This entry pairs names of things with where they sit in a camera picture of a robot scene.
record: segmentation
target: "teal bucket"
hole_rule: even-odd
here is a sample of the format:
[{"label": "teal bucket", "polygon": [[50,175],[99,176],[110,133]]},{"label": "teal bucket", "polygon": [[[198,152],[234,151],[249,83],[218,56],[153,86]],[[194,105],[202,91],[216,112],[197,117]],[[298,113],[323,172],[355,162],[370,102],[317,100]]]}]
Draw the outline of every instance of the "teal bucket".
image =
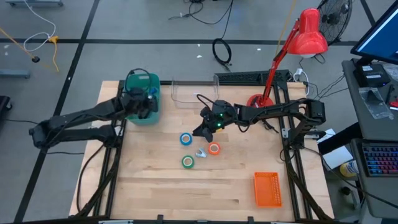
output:
[{"label": "teal bucket", "polygon": [[156,74],[150,73],[150,78],[148,77],[148,74],[133,74],[130,75],[129,78],[126,80],[126,87],[127,89],[131,88],[142,88],[145,90],[148,87],[149,80],[150,80],[150,88],[147,90],[147,93],[149,93],[149,90],[152,88],[156,89],[156,92],[153,94],[157,98],[157,107],[158,107],[158,112],[150,112],[149,116],[147,119],[139,119],[138,115],[133,114],[130,116],[127,116],[126,119],[131,121],[132,123],[136,125],[151,125],[151,124],[156,124],[159,122],[160,119],[160,80],[159,77]]}]

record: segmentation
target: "computer monitor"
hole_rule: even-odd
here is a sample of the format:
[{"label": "computer monitor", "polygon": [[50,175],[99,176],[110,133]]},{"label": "computer monitor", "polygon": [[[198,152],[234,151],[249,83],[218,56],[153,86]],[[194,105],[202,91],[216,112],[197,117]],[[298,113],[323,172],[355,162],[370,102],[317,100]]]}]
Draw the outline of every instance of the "computer monitor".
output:
[{"label": "computer monitor", "polygon": [[351,54],[398,65],[398,1],[351,49]]}]

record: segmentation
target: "green tape roll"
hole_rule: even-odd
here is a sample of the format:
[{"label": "green tape roll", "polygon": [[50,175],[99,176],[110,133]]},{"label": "green tape roll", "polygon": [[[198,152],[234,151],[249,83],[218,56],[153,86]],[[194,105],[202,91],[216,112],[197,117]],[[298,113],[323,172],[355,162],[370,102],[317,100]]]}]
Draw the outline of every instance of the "green tape roll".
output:
[{"label": "green tape roll", "polygon": [[195,164],[192,156],[184,156],[181,160],[182,166],[186,169],[191,169]]}]

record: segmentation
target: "lamp arm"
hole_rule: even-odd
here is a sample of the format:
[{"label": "lamp arm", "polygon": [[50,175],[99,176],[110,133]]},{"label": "lamp arm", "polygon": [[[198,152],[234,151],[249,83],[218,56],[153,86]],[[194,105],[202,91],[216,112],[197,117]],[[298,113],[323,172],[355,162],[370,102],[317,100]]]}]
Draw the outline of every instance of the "lamp arm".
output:
[{"label": "lamp arm", "polygon": [[290,43],[292,42],[293,38],[296,36],[297,32],[299,31],[299,24],[300,24],[299,20],[297,19],[294,23],[292,31],[290,31],[290,34],[287,37],[287,40],[286,40],[284,46],[282,47],[282,49],[279,51],[279,53],[274,57],[274,59],[272,61],[272,66],[271,66],[271,69],[269,70],[266,88],[264,89],[264,93],[262,94],[263,104],[266,103],[266,101],[269,97],[269,93],[271,92],[271,85],[272,85],[272,81],[274,79],[275,72],[278,69],[278,66],[279,66],[280,62],[282,61],[282,59],[286,56],[287,49],[289,48]]}]

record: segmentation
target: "blue tape roll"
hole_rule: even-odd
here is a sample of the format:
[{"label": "blue tape roll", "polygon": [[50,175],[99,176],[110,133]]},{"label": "blue tape roll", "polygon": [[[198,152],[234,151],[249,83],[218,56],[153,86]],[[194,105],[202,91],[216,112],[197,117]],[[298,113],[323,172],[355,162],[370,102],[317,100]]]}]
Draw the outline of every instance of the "blue tape roll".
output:
[{"label": "blue tape roll", "polygon": [[[185,136],[188,136],[188,137],[189,137],[188,141],[184,141],[184,140],[183,140],[183,138],[184,138]],[[189,145],[191,145],[191,143],[192,143],[192,135],[191,135],[190,133],[182,133],[181,136],[180,136],[180,143],[183,144],[184,146],[189,146]]]}]

